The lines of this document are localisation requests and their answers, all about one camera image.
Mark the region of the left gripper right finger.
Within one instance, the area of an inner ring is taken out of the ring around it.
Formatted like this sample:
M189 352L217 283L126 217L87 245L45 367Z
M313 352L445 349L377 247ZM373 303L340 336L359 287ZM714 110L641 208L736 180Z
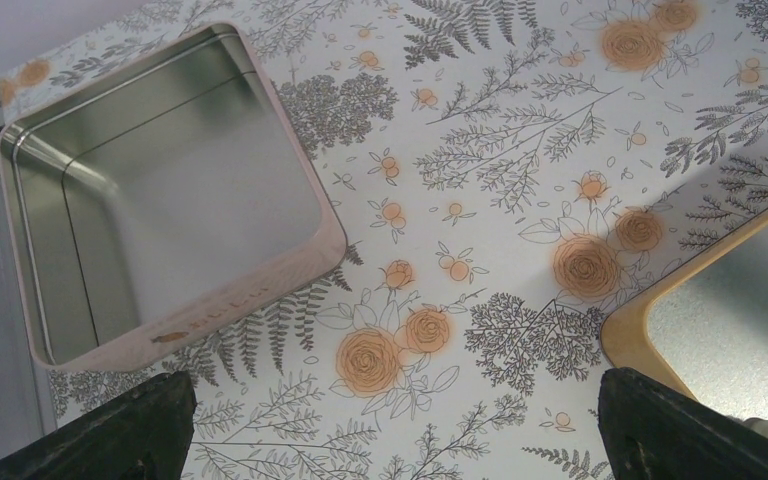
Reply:
M768 438L633 368L602 375L598 429L617 479L768 479Z

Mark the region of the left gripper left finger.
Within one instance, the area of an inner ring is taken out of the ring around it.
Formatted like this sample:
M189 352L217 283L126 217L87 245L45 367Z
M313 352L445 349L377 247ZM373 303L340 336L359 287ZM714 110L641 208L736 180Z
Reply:
M158 374L0 459L0 479L180 479L196 404L188 372Z

